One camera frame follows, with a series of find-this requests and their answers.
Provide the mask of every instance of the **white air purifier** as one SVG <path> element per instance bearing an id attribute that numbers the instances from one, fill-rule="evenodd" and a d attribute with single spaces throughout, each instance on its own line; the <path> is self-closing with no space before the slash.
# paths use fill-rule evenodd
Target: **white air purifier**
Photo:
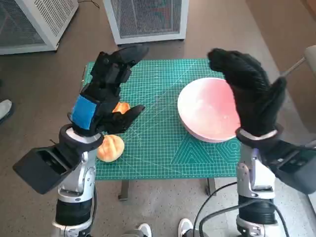
<path id="1" fill-rule="evenodd" d="M 0 0 L 0 54 L 57 50 L 77 0 Z"/>
<path id="2" fill-rule="evenodd" d="M 103 0 L 116 44 L 184 40 L 189 0 Z"/>

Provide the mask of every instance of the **bread roll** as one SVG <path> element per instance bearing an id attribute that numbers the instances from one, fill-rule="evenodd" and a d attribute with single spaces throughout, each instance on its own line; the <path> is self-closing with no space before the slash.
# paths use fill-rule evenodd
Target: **bread roll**
<path id="1" fill-rule="evenodd" d="M 115 135 L 105 135 L 103 143 L 98 148 L 97 157 L 104 162 L 118 159 L 124 151 L 123 140 Z"/>
<path id="2" fill-rule="evenodd" d="M 130 109 L 130 106 L 126 102 L 118 102 L 117 106 L 114 108 L 114 112 L 121 112 L 121 114 L 124 114 L 126 111 Z"/>

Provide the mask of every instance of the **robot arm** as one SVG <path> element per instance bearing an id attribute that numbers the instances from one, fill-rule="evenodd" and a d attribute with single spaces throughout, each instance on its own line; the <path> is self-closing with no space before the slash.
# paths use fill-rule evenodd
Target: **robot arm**
<path id="1" fill-rule="evenodd" d="M 14 166 L 14 171 L 40 194 L 58 186 L 53 237 L 90 236 L 96 209 L 95 162 L 105 131 L 124 133 L 143 111 L 138 105 L 125 114 L 112 113 L 119 101 L 120 84 L 127 82 L 131 67 L 148 52 L 141 45 L 109 55 L 101 52 L 69 119 L 59 132 L 59 143 L 31 149 Z"/>
<path id="2" fill-rule="evenodd" d="M 272 85 L 260 63 L 248 54 L 214 49 L 210 67 L 222 72 L 230 85 L 240 118 L 237 138 L 242 142 L 237 165 L 238 203 L 252 199 L 273 202 L 275 177 L 287 185 L 310 194 L 316 184 L 316 150 L 280 140 L 282 129 L 276 124 L 277 113 L 285 97 L 286 80 Z M 246 237 L 280 236 L 275 208 L 256 202 L 239 209 L 237 227 Z"/>

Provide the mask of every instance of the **green cutting mat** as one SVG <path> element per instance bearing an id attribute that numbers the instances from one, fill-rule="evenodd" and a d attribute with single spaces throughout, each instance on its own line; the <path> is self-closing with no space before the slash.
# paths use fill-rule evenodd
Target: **green cutting mat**
<path id="1" fill-rule="evenodd" d="M 87 65 L 85 83 L 93 63 Z M 174 179 L 235 176 L 239 142 L 210 144 L 192 137 L 181 125 L 177 98 L 193 80 L 223 75 L 204 59 L 149 60 L 133 67 L 121 85 L 121 101 L 146 108 L 125 134 L 123 155 L 112 163 L 97 161 L 98 180 Z"/>

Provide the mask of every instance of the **pink bowl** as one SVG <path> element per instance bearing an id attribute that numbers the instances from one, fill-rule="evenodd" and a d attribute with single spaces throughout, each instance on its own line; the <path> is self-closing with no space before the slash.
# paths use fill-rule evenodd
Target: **pink bowl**
<path id="1" fill-rule="evenodd" d="M 204 142 L 224 142 L 240 126 L 229 85 L 220 78 L 195 80 L 181 91 L 178 112 L 187 131 Z"/>

